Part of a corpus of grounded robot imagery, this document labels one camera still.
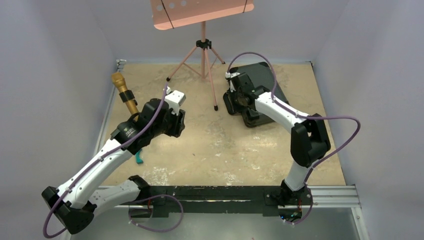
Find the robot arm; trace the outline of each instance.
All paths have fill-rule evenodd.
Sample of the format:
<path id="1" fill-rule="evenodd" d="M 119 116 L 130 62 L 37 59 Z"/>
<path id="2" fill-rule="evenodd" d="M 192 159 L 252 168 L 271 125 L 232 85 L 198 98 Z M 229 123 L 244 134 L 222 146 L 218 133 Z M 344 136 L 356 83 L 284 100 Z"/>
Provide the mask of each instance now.
<path id="1" fill-rule="evenodd" d="M 323 158 L 330 150 L 330 141 L 323 120 L 308 120 L 308 116 L 276 98 L 280 104 L 296 112 L 296 115 L 278 106 L 271 92 L 263 86 L 254 88 L 246 73 L 230 75 L 230 90 L 236 92 L 236 103 L 262 113 L 282 125 L 291 134 L 290 153 L 293 164 L 286 179 L 281 183 L 281 204 L 293 198 L 305 186 L 306 176 L 312 164 Z"/>
<path id="2" fill-rule="evenodd" d="M 117 81 L 120 87 L 124 86 L 125 88 L 118 88 L 122 101 L 126 103 L 130 112 L 136 111 L 136 113 L 117 126 L 102 149 L 77 174 L 57 188 L 47 187 L 41 194 L 48 206 L 52 208 L 65 191 L 68 191 L 54 214 L 71 234 L 79 233 L 88 226 L 94 217 L 110 208 L 151 197 L 148 183 L 139 176 L 132 176 L 122 184 L 108 189 L 98 190 L 98 187 L 123 162 L 130 159 L 141 148 L 149 145 L 153 138 L 161 134 L 178 138 L 185 128 L 185 111 L 180 109 L 186 99 L 184 93 L 171 91 L 168 87 L 161 109 L 158 109 L 161 100 L 153 98 L 146 102 L 141 112 L 138 112 L 135 107 L 137 103 L 134 95 L 126 88 L 125 82 L 122 84 L 122 81 L 124 81 L 123 77 Z M 159 112 L 156 119 L 142 135 L 130 144 L 101 158 L 105 153 L 121 146 L 140 133 L 157 110 Z M 88 167 L 97 161 L 99 162 L 86 172 Z M 84 176 L 72 189 L 69 189 L 71 183 L 83 172 L 86 172 Z"/>

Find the pink music stand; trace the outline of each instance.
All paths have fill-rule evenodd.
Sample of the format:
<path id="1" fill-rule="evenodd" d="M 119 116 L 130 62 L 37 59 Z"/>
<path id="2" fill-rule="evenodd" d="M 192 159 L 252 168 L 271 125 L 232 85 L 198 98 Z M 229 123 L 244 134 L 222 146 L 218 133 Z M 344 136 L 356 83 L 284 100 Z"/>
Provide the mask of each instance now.
<path id="1" fill-rule="evenodd" d="M 201 24 L 201 39 L 196 41 L 196 45 L 188 52 L 176 69 L 168 75 L 166 80 L 169 82 L 182 65 L 185 65 L 201 76 L 202 79 L 205 79 L 206 59 L 207 75 L 213 96 L 213 108 L 215 111 L 218 111 L 211 70 L 217 59 L 222 64 L 225 64 L 225 61 L 212 47 L 212 42 L 206 39 L 206 21 L 252 11 L 254 8 L 253 0 L 150 0 L 150 4 L 151 11 L 153 12 L 154 27 L 159 30 L 174 29 L 195 23 Z M 193 54 L 196 48 L 201 49 L 201 74 L 186 64 L 187 59 Z M 216 56 L 212 65 L 209 61 L 208 48 Z"/>

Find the black box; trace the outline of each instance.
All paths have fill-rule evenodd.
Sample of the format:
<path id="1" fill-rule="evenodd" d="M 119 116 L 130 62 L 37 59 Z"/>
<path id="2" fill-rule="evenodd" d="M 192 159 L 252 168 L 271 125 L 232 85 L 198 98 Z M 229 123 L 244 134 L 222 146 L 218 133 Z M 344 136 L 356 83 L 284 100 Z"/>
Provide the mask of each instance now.
<path id="1" fill-rule="evenodd" d="M 273 89 L 274 86 L 274 78 L 273 73 L 268 66 L 266 62 L 258 62 L 254 64 L 249 64 L 245 66 L 236 66 L 229 70 L 231 74 L 233 73 L 246 73 L 251 82 L 253 83 L 254 87 L 263 86 L 269 90 Z M 287 101 L 286 96 L 284 95 L 283 91 L 281 90 L 280 86 L 277 85 L 277 88 L 275 89 L 275 96 L 285 102 L 286 104 L 289 104 L 289 101 Z M 263 124 L 272 123 L 273 120 L 269 118 L 268 116 L 259 113 L 255 110 L 250 109 L 249 107 L 244 107 L 236 103 L 236 92 L 231 92 L 231 89 L 229 88 L 226 93 L 223 95 L 223 99 L 225 102 L 226 109 L 230 115 L 235 115 L 240 113 L 243 117 L 244 124 L 248 128 L 254 128 L 256 126 L 260 126 Z"/>

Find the white wall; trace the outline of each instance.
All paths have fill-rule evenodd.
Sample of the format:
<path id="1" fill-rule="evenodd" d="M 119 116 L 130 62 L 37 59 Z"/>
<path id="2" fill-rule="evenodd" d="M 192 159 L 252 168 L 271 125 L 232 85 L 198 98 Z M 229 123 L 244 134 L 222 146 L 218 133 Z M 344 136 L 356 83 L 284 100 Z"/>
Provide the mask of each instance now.
<path id="1" fill-rule="evenodd" d="M 2 0 L 0 33 L 0 235 L 44 239 L 41 192 L 91 158 L 115 58 L 85 0 Z"/>
<path id="2" fill-rule="evenodd" d="M 348 1 L 255 0 L 251 12 L 208 21 L 206 37 L 226 61 L 245 51 L 262 53 L 273 63 L 310 61 L 318 55 Z M 176 63 L 200 39 L 200 24 L 154 28 L 148 0 L 88 3 L 120 59 Z M 196 51 L 191 62 L 199 58 L 200 51 Z"/>
<path id="3" fill-rule="evenodd" d="M 424 2 L 350 0 L 315 64 L 328 115 L 363 128 L 340 153 L 371 239 L 424 235 Z M 354 123 L 330 123 L 336 145 Z"/>

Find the table surface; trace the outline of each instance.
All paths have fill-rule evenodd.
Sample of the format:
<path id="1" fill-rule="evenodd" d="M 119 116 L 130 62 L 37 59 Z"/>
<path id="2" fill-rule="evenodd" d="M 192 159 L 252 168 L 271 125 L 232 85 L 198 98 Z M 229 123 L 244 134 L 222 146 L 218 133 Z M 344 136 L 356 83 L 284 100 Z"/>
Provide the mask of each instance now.
<path id="1" fill-rule="evenodd" d="M 200 72 L 200 65 L 191 65 Z M 141 111 L 151 98 L 160 98 L 165 79 L 175 64 L 127 64 L 123 69 L 128 89 L 133 91 Z M 103 183 L 114 186 L 129 176 L 139 175 L 151 185 L 260 186 L 280 185 L 289 173 L 293 159 L 290 134 L 277 123 L 247 128 L 240 115 L 228 114 L 223 94 L 229 88 L 225 80 L 228 65 L 212 69 L 218 102 L 214 111 L 209 80 L 183 66 L 169 87 L 186 94 L 185 130 L 179 138 L 160 135 L 143 148 L 143 164 L 132 157 L 118 167 Z M 290 104 L 305 113 L 325 115 L 317 83 L 310 64 L 274 65 L 278 83 Z M 106 139 L 130 116 L 126 105 L 115 98 Z M 330 128 L 327 130 L 334 150 Z M 337 154 L 317 167 L 310 185 L 344 185 Z"/>

